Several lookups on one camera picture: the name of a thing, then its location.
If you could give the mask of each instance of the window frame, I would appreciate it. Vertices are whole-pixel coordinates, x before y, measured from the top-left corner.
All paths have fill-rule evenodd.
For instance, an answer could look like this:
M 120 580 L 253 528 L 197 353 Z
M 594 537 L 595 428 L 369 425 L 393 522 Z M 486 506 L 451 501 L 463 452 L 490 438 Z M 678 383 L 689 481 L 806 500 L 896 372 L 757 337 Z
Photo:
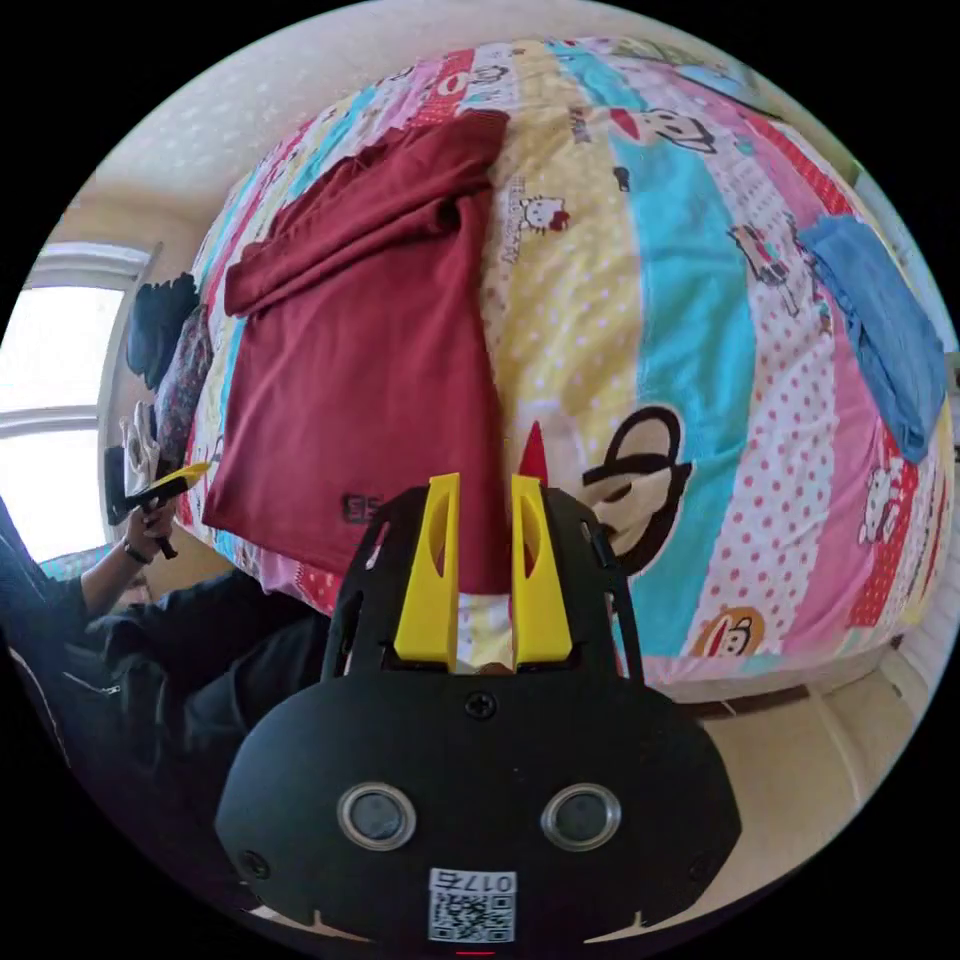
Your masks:
M 163 249 L 151 250 L 99 242 L 49 243 L 40 252 L 22 290 L 42 287 L 100 287 L 118 290 L 123 299 L 117 308 L 107 341 L 97 402 L 93 405 L 39 407 L 0 413 L 0 439 L 71 430 L 97 431 L 97 488 L 100 520 L 105 542 L 117 538 L 107 519 L 104 451 L 109 428 L 108 415 L 121 351 L 127 339 L 130 308 L 140 286 L 153 272 Z

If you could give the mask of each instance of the white glove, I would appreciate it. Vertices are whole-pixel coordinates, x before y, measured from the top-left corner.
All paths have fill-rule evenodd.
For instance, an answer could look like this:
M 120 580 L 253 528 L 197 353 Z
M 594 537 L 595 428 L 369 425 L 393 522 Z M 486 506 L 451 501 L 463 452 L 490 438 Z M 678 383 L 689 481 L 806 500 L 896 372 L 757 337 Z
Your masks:
M 123 492 L 132 497 L 150 486 L 157 477 L 160 447 L 150 436 L 150 409 L 137 401 L 133 419 L 121 417 L 120 435 L 123 440 Z

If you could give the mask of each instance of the wristwatch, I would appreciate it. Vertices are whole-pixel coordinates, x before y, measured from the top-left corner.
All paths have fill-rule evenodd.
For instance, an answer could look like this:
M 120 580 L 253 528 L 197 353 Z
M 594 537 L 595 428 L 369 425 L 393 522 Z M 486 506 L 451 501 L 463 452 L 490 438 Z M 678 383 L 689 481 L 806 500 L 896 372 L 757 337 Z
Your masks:
M 139 550 L 135 549 L 126 537 L 123 538 L 123 552 L 132 560 L 136 560 L 141 566 L 147 567 L 153 563 L 152 560 L 148 560 Z

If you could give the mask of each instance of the camera lens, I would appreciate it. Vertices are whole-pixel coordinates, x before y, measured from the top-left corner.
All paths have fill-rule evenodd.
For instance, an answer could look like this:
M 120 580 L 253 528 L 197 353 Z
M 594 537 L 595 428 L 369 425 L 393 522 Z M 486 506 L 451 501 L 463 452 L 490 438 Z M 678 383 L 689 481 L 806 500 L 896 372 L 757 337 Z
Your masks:
M 362 783 L 348 790 L 337 805 L 337 819 L 354 843 L 378 851 L 402 847 L 417 822 L 407 796 L 385 783 Z
M 595 783 L 578 783 L 561 790 L 547 804 L 540 825 L 547 839 L 572 853 L 596 850 L 616 833 L 620 802 Z

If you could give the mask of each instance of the window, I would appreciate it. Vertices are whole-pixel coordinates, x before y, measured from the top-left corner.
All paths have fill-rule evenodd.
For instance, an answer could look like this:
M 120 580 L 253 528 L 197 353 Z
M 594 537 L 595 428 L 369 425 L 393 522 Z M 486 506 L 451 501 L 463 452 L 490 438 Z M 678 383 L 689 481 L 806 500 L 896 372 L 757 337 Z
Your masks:
M 101 425 L 148 259 L 51 244 L 10 316 L 0 344 L 0 496 L 38 563 L 105 540 Z

